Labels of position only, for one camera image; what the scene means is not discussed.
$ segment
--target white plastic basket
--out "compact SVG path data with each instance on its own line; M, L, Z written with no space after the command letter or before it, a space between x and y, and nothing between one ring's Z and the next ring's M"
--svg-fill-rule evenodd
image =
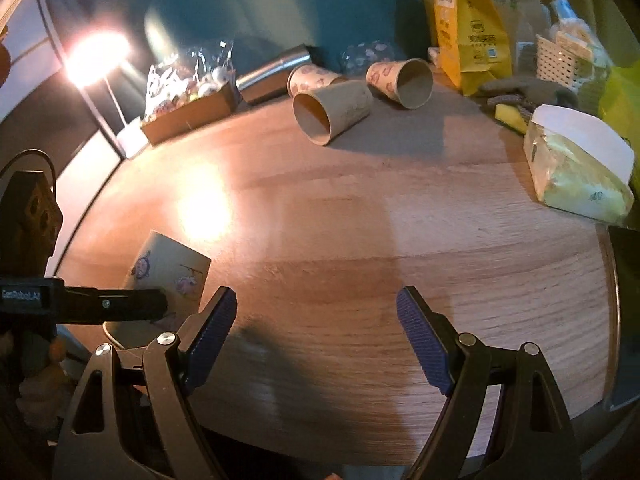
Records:
M598 115L608 73L589 61L574 56L552 41L538 36L538 78L556 81L578 96L581 112Z

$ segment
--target green plastic bag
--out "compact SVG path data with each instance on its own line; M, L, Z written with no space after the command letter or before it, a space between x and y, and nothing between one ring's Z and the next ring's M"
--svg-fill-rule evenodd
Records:
M625 139L636 154L631 184L640 194L640 60L612 69L600 99L600 118Z

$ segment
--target wooden table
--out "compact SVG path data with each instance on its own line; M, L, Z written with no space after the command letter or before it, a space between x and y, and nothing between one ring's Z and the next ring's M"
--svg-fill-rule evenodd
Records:
M377 100L330 147L290 100L149 148L116 172L68 249L69 285L119 286L150 229L212 258L204 300L238 319L198 420L323 462L411 463L444 398L396 319L413 284L460 332L543 349L571 416L602 398L606 264L593 221L534 199L522 138L439 82L415 111ZM95 348L97 328L76 328ZM487 408L495 406L492 387ZM483 452L487 409L473 454Z

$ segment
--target yellow bag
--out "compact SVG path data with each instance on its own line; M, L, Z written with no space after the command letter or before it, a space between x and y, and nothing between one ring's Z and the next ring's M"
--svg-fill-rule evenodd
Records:
M434 0L440 63L465 96L511 76L509 37L491 0Z
M630 68L613 67L600 99L599 115L634 150L631 184L640 193L640 61Z

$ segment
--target screw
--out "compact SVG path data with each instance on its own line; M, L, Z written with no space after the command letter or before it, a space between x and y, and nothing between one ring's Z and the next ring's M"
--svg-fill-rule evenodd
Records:
M161 345L170 345L175 341L175 334L173 332L164 332L158 336L156 339Z
M458 341L460 341L464 346L473 346L478 340L473 334L465 332L460 334L460 336L458 337Z
M95 349L96 355L108 354L109 352L111 352L111 345L107 343L105 343L104 345L100 345Z
M540 353L540 347L535 343L525 343L524 351L529 355L538 355Z

